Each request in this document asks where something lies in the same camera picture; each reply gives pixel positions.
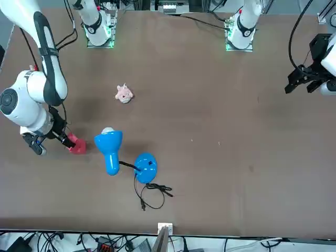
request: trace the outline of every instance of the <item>red object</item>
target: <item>red object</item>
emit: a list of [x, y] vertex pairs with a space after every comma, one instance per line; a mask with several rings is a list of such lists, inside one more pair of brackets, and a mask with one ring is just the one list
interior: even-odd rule
[[75, 147], [68, 148], [72, 154], [85, 154], [86, 153], [86, 142], [83, 139], [77, 138], [74, 134], [69, 133], [68, 138], [75, 143]]

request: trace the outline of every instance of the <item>blue lamp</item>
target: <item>blue lamp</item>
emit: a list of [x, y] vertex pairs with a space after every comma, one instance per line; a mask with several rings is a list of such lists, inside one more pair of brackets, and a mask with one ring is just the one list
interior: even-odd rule
[[136, 159], [134, 165], [119, 161], [118, 151], [122, 142], [122, 131], [113, 128], [105, 128], [100, 135], [94, 138], [98, 150], [104, 155], [106, 172], [114, 176], [119, 172], [119, 165], [125, 165], [134, 169], [140, 183], [150, 183], [156, 176], [158, 164], [150, 153], [142, 153]]

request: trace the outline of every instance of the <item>brown table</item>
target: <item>brown table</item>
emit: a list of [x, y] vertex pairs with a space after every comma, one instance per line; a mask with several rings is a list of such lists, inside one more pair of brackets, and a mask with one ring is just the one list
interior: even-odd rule
[[[45, 13], [56, 40], [71, 32], [65, 11]], [[36, 156], [1, 116], [0, 226], [155, 233], [158, 222], [171, 222], [175, 234], [335, 237], [336, 100], [304, 86], [284, 92], [296, 19], [261, 17], [253, 53], [226, 52], [222, 30], [160, 13], [126, 12], [110, 50], [87, 49], [80, 30], [60, 61], [70, 128], [88, 153], [49, 140], [48, 154]], [[297, 64], [321, 32], [316, 17], [302, 19]], [[1, 89], [29, 64], [15, 28]], [[135, 94], [129, 104], [114, 99], [124, 82]], [[121, 160], [156, 156], [155, 182], [174, 194], [161, 210], [142, 211], [131, 169], [107, 175], [93, 143], [106, 126], [124, 133]], [[162, 200], [158, 191], [144, 197]]]

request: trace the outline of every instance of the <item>pink plush toy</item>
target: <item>pink plush toy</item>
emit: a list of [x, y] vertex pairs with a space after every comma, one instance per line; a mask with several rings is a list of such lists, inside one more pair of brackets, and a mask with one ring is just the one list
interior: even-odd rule
[[117, 100], [120, 100], [122, 103], [128, 103], [133, 98], [133, 94], [131, 90], [126, 86], [126, 83], [124, 83], [122, 87], [118, 85], [117, 89], [118, 93], [116, 94], [115, 98]]

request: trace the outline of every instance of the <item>white cable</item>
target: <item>white cable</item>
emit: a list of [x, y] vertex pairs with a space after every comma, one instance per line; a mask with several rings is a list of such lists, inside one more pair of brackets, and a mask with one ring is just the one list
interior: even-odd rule
[[247, 245], [242, 245], [242, 246], [238, 246], [238, 247], [233, 247], [233, 248], [228, 248], [226, 249], [225, 252], [232, 252], [232, 251], [236, 251], [239, 249], [244, 249], [244, 248], [249, 248], [249, 247], [254, 247], [256, 244], [258, 243], [263, 243], [263, 242], [271, 242], [271, 241], [278, 241], [278, 240], [282, 240], [282, 238], [278, 237], [278, 238], [270, 238], [270, 239], [265, 239], [265, 240], [256, 240], [250, 244]]

